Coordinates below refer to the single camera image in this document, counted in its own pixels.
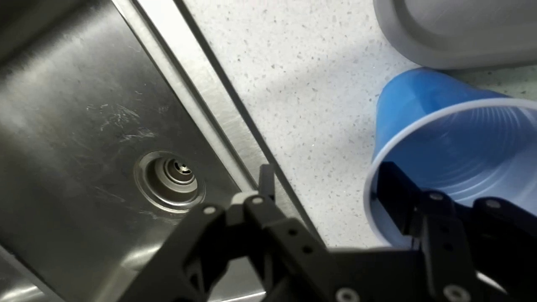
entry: drain strainer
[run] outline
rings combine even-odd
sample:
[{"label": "drain strainer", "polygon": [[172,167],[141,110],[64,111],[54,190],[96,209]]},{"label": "drain strainer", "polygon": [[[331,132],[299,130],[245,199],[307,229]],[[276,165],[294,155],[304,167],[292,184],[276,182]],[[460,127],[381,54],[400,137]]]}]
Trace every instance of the drain strainer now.
[{"label": "drain strainer", "polygon": [[200,180],[187,162],[173,153],[143,157],[135,169],[135,180],[155,207],[170,214],[185,214],[203,202]]}]

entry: countertop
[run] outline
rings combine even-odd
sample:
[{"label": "countertop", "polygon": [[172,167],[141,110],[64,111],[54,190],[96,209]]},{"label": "countertop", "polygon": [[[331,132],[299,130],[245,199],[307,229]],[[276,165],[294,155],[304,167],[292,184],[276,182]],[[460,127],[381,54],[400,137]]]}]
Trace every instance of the countertop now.
[{"label": "countertop", "polygon": [[[197,24],[331,249],[383,246],[363,209],[376,101],[417,68],[383,38],[371,0],[188,0]],[[459,73],[537,100],[537,68]]]}]

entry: stainless steel sink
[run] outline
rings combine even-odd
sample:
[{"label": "stainless steel sink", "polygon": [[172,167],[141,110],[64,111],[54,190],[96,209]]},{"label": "stainless steel sink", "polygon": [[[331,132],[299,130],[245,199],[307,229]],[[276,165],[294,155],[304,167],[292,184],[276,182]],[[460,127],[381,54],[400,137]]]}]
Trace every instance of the stainless steel sink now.
[{"label": "stainless steel sink", "polygon": [[[254,170],[225,128],[185,108],[195,81],[163,78],[114,4],[10,4],[0,4],[0,16],[17,12],[0,41],[24,38],[4,39],[0,53],[0,301],[116,301],[188,207],[255,190]],[[29,29],[36,11],[44,23]],[[239,268],[232,279],[252,279]],[[215,299],[260,298],[244,284]]]}]

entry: blue plastic cup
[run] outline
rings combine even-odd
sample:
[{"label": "blue plastic cup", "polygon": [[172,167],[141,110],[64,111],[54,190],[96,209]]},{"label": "blue plastic cup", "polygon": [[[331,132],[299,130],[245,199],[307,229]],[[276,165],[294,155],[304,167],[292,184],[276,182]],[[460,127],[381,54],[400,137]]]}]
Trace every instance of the blue plastic cup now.
[{"label": "blue plastic cup", "polygon": [[408,242],[376,200],[385,162],[396,163],[422,190],[445,192],[462,205],[499,197],[537,215],[537,103],[417,70],[385,88],[376,123],[365,207],[390,244]]}]

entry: screw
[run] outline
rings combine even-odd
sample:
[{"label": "screw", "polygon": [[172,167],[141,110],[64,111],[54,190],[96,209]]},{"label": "screw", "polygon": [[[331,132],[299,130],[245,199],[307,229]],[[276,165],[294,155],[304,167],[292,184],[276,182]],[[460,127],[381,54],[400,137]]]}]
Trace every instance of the screw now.
[{"label": "screw", "polygon": [[262,204],[264,204],[264,199],[257,197],[257,199],[252,200],[252,204],[254,204],[254,205],[262,205]]},{"label": "screw", "polygon": [[443,202],[443,195],[440,195],[440,194],[430,194],[430,199],[437,200],[437,202]]},{"label": "screw", "polygon": [[360,296],[358,296],[358,293],[354,289],[341,288],[336,293],[336,301],[338,302],[360,302]]},{"label": "screw", "polygon": [[215,212],[217,212],[215,207],[207,207],[207,209],[203,209],[203,214],[205,214],[205,215],[214,215]]},{"label": "screw", "polygon": [[470,293],[465,288],[460,288],[457,284],[450,284],[443,289],[443,296],[450,301],[450,302],[470,302]]},{"label": "screw", "polygon": [[497,202],[497,200],[487,200],[487,204],[485,204],[489,209],[494,209],[494,210],[499,210],[499,209],[502,209],[502,204],[500,202]]}]

